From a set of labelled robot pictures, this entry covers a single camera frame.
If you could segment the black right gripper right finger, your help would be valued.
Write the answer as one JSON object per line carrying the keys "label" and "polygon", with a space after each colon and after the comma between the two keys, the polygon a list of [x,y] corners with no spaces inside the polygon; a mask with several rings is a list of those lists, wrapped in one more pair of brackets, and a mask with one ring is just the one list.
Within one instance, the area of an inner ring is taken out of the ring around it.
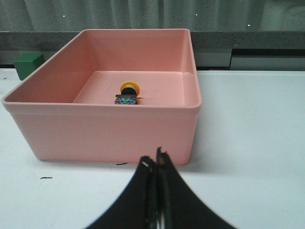
{"label": "black right gripper right finger", "polygon": [[160,220],[165,229],[234,229],[190,189],[167,152],[156,151]]}

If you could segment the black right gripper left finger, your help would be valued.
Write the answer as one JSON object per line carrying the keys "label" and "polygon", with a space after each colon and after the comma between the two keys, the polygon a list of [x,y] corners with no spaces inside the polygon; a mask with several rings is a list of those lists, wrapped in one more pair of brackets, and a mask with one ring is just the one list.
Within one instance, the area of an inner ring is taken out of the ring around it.
{"label": "black right gripper left finger", "polygon": [[155,228],[155,162],[142,156],[124,191],[89,229]]}

